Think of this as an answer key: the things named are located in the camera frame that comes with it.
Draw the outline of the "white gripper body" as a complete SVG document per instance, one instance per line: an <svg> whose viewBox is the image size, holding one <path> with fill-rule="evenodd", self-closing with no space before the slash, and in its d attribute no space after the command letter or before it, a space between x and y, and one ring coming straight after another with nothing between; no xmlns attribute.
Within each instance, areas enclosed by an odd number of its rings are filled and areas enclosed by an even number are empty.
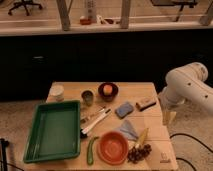
<svg viewBox="0 0 213 171"><path fill-rule="evenodd" d="M169 87L163 88L158 94L158 99L164 116L170 114L173 108L178 107L185 102L184 97Z"/></svg>

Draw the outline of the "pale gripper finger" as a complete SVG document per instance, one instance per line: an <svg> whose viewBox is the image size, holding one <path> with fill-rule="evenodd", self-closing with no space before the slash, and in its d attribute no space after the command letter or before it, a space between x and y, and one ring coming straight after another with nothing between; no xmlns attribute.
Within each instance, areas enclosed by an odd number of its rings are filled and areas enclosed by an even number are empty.
<svg viewBox="0 0 213 171"><path fill-rule="evenodd" d="M175 111L164 110L163 111L163 124L164 125L171 124L175 117L176 117Z"/></svg>

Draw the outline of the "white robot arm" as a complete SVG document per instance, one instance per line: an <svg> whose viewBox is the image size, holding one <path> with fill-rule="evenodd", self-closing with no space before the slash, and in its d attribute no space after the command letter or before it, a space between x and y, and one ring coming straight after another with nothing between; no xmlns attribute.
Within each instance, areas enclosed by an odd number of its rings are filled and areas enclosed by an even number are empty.
<svg viewBox="0 0 213 171"><path fill-rule="evenodd" d="M207 67L200 62L174 68L166 74L166 86L158 94L164 125L173 121L176 116L174 108L186 100L213 114L213 87L205 84L207 78Z"/></svg>

